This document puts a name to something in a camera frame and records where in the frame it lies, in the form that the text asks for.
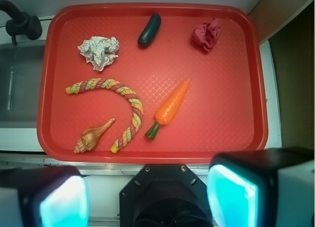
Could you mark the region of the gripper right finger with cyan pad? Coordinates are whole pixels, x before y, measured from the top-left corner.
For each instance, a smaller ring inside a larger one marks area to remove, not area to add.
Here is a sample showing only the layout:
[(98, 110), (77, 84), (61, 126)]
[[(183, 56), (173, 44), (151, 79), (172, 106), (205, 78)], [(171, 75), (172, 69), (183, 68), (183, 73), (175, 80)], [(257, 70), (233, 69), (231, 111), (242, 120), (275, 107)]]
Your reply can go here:
[(207, 197), (220, 227), (312, 227), (315, 152), (301, 147), (216, 154)]

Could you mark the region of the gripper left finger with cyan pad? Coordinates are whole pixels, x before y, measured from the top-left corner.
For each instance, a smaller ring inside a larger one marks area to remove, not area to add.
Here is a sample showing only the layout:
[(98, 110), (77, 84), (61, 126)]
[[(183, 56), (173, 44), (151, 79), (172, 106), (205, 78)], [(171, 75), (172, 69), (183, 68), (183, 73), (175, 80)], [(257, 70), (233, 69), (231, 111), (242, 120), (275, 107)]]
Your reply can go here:
[(86, 227), (89, 210), (87, 182), (73, 166), (0, 172), (2, 227)]

